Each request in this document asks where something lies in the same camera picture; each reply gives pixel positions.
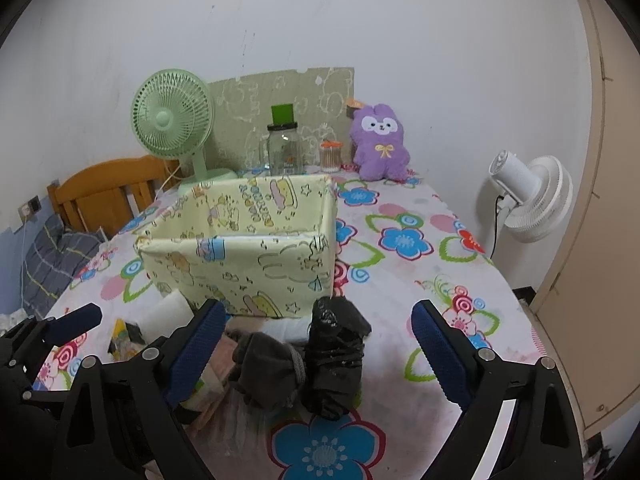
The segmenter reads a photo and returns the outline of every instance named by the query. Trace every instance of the storage box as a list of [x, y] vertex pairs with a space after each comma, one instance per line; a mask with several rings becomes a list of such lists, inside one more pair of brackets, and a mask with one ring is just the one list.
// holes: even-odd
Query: storage box
[[230, 314], [302, 317], [333, 291], [335, 184], [284, 176], [196, 186], [151, 222], [135, 248], [167, 294], [223, 301]]

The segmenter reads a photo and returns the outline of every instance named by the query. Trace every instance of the chair backrest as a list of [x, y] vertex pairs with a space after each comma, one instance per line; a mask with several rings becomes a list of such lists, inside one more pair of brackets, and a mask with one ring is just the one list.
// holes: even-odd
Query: chair backrest
[[[126, 188], [129, 187], [139, 211], [155, 197], [154, 181], [162, 184], [178, 168], [177, 160], [161, 160], [147, 155], [119, 158], [86, 168], [61, 186], [47, 187], [51, 205], [66, 225], [77, 231], [97, 231], [111, 238], [133, 218]], [[164, 189], [177, 183], [172, 178]]]

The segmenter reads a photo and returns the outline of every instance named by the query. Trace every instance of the table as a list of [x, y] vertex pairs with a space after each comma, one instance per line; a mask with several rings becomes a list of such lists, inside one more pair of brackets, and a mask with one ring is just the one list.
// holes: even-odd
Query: table
[[[334, 294], [353, 301], [372, 325], [356, 408], [338, 422], [312, 417], [301, 406], [280, 412], [265, 419], [257, 436], [241, 437], [240, 431], [230, 437], [241, 449], [236, 456], [220, 453], [215, 431], [199, 436], [198, 449], [216, 478], [420, 478], [460, 409], [444, 397], [412, 334], [410, 313], [419, 300], [433, 301], [476, 348], [531, 364], [544, 353], [505, 279], [435, 190], [415, 173], [402, 184], [363, 182], [350, 169], [334, 174]], [[86, 355], [108, 362], [115, 319], [135, 321], [160, 300], [132, 244], [174, 199], [174, 192], [165, 194], [125, 226], [60, 297], [50, 316], [93, 301], [103, 309], [103, 322], [52, 352], [35, 388], [70, 387]], [[216, 412], [212, 423], [225, 415], [231, 416]], [[492, 448], [499, 447], [509, 416], [505, 410]], [[488, 463], [497, 451], [487, 453]], [[491, 465], [478, 475], [487, 478]]]

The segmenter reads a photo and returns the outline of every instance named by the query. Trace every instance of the blue gripper pad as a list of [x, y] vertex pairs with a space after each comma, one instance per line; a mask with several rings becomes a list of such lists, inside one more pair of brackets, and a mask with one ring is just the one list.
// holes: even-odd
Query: blue gripper pad
[[451, 328], [428, 300], [414, 305], [411, 327], [445, 396], [466, 411], [473, 400], [470, 384], [478, 373], [473, 345], [460, 330]]
[[225, 307], [220, 301], [211, 307], [171, 367], [164, 400], [175, 408], [191, 397], [193, 387], [220, 341], [226, 325]]

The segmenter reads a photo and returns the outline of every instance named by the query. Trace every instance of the white standing fan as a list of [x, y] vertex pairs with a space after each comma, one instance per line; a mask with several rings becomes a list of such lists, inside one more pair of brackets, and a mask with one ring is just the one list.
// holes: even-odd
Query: white standing fan
[[566, 216], [574, 196], [571, 175], [551, 155], [528, 165], [502, 150], [489, 166], [491, 179], [504, 190], [497, 203], [495, 237], [503, 226], [520, 242], [541, 240]]

